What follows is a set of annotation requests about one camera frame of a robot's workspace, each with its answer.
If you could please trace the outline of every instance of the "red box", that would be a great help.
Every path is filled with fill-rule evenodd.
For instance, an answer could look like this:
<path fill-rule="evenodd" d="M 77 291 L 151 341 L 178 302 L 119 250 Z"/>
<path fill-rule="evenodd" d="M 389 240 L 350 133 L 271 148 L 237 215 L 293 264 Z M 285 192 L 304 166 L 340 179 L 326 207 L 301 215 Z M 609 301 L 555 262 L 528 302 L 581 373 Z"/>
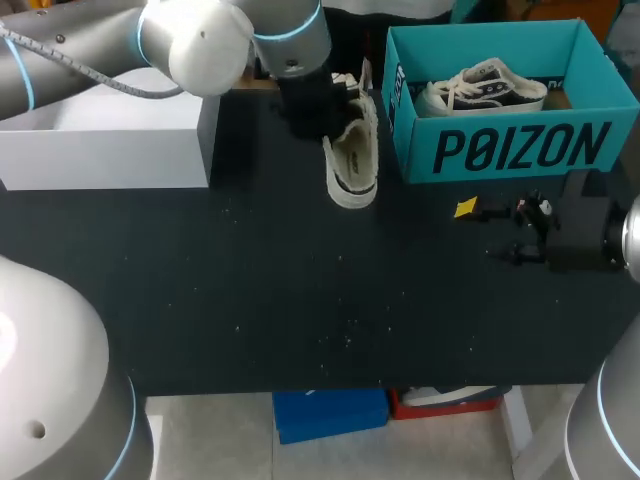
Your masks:
<path fill-rule="evenodd" d="M 501 401 L 502 397 L 498 397 L 484 402 L 467 402 L 452 407 L 407 407 L 400 403 L 398 393 L 394 389 L 389 390 L 391 417 L 394 420 L 441 417 L 443 415 L 455 415 L 457 413 L 486 412 L 496 408 L 500 405 Z"/>

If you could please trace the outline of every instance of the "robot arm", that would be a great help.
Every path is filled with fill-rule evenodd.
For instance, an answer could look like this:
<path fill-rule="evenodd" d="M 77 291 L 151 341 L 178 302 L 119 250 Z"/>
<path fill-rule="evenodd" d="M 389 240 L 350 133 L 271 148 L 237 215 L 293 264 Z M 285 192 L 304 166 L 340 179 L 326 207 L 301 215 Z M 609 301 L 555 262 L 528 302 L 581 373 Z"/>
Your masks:
<path fill-rule="evenodd" d="M 333 85 L 326 67 L 331 41 L 318 0 L 83 0 L 0 22 L 0 32 L 36 40 L 107 77 L 151 65 L 201 97 L 232 87 L 253 42 L 278 80 L 292 126 L 294 118 L 313 117 L 302 136 L 344 129 L 346 88 Z M 11 38 L 0 40 L 0 120 L 96 84 Z"/>

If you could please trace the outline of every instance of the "table surface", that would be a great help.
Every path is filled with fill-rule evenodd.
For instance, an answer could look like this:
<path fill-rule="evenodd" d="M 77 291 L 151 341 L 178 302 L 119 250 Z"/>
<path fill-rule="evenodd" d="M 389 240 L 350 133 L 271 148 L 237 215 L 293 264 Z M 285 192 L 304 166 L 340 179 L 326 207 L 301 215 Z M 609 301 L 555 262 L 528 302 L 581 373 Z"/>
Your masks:
<path fill-rule="evenodd" d="M 210 190 L 0 197 L 0 254 L 79 290 L 143 394 L 584 382 L 640 311 L 625 274 L 513 267 L 485 250 L 526 229 L 452 220 L 561 178 L 409 186 L 383 134 L 375 203 L 344 210 L 274 95 L 223 98 Z"/>

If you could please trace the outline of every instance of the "sneaker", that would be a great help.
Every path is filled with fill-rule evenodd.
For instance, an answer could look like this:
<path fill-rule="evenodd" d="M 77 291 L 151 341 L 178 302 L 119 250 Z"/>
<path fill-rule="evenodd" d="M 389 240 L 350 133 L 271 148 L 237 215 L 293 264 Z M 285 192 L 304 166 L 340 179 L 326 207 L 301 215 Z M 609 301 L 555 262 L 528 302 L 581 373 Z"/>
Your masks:
<path fill-rule="evenodd" d="M 358 89 L 359 98 L 349 102 L 354 118 L 344 133 L 330 141 L 322 139 L 329 195 L 343 208 L 364 208 L 373 202 L 378 190 L 378 116 L 369 95 L 353 75 L 333 74 L 333 82 L 344 82 L 347 89 Z"/>
<path fill-rule="evenodd" d="M 511 387 L 412 388 L 402 396 L 409 407 L 451 407 L 467 402 L 483 402 L 501 397 Z"/>
<path fill-rule="evenodd" d="M 416 100 L 421 117 L 537 112 L 547 87 L 513 73 L 499 58 L 464 69 L 451 80 L 429 83 Z"/>

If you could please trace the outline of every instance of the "blue box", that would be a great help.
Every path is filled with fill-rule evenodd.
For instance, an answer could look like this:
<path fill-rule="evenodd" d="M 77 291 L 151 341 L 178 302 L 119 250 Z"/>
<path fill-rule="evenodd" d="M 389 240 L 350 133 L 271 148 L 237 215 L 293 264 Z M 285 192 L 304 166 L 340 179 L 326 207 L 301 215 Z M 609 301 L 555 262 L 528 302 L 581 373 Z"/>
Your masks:
<path fill-rule="evenodd" d="M 274 393 L 280 443 L 295 443 L 381 427 L 389 404 L 384 390 L 318 390 Z"/>
<path fill-rule="evenodd" d="M 572 109 L 418 118 L 412 92 L 492 57 Z M 580 20 L 391 28 L 382 95 L 409 183 L 608 172 L 639 108 Z"/>

